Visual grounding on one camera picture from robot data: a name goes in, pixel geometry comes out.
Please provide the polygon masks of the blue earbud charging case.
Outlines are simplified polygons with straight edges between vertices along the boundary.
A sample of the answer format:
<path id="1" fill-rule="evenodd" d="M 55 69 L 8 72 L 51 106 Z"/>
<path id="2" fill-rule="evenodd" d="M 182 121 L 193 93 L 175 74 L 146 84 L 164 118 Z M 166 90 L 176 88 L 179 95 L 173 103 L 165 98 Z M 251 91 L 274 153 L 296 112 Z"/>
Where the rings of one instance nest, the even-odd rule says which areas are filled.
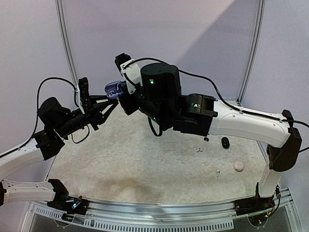
<path id="1" fill-rule="evenodd" d="M 108 83 L 104 88 L 106 96 L 109 99 L 117 99 L 119 95 L 122 95 L 124 93 L 123 91 L 124 85 L 125 85 L 125 82 L 122 82 L 122 81 L 114 81 L 114 82 Z M 108 93 L 110 91 L 114 91 L 116 92 L 116 94 L 110 97 L 108 96 Z"/>

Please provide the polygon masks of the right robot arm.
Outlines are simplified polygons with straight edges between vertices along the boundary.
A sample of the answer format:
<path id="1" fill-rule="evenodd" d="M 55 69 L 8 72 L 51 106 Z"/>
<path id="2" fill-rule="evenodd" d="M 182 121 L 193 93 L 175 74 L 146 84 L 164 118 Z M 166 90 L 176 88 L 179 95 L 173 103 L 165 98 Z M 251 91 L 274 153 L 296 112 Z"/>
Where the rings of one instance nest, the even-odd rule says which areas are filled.
<path id="1" fill-rule="evenodd" d="M 229 135 L 267 144 L 269 155 L 256 194 L 250 199 L 254 211 L 273 198 L 282 174 L 297 160 L 302 139 L 291 113 L 270 114 L 233 106 L 202 94 L 183 95 L 180 70 L 166 63 L 139 67 L 129 60 L 118 65 L 124 78 L 119 101 L 125 113 L 141 111 L 150 125 L 157 124 L 161 136 L 168 129 L 208 136 Z"/>

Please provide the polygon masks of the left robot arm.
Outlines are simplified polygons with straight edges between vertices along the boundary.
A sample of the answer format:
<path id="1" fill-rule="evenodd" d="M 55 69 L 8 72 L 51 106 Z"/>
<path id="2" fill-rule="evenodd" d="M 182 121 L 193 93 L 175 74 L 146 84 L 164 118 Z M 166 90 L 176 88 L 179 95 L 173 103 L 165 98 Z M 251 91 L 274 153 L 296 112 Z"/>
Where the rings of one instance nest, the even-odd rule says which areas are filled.
<path id="1" fill-rule="evenodd" d="M 67 210 L 72 203 L 69 192 L 58 179 L 43 182 L 14 182 L 7 179 L 11 174 L 37 162 L 55 157 L 74 132 L 105 123 L 118 104 L 117 99 L 106 95 L 90 95 L 88 79 L 82 78 L 74 87 L 74 101 L 78 108 L 71 111 L 60 104 L 56 97 L 37 104 L 36 121 L 43 130 L 34 131 L 24 143 L 0 155 L 0 204 L 22 201 L 46 201 Z"/>

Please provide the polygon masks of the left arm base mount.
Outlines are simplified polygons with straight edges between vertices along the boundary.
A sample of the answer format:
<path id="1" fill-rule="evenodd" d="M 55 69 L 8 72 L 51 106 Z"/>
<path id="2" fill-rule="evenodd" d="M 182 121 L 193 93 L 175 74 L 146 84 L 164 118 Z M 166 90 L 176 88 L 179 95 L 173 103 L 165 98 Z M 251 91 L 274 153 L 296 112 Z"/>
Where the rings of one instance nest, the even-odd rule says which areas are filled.
<path id="1" fill-rule="evenodd" d="M 65 211 L 67 214 L 86 215 L 89 200 L 84 199 L 82 196 L 71 197 L 68 194 L 56 195 L 54 199 L 47 202 L 47 206 Z"/>

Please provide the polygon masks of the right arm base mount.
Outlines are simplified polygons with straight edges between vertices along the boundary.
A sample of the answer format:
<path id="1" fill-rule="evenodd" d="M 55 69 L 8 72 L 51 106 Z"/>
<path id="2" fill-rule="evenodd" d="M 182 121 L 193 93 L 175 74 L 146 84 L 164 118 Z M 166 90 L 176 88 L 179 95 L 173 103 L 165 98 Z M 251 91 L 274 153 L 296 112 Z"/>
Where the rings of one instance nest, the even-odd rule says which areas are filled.
<path id="1" fill-rule="evenodd" d="M 256 195 L 249 198 L 243 198 L 233 201 L 236 215 L 246 215 L 252 214 L 260 211 L 264 211 L 267 209 L 271 209 L 271 212 L 274 212 L 278 209 L 280 205 L 280 200 L 278 200 L 277 204 L 275 204 L 274 197 L 261 198 Z"/>

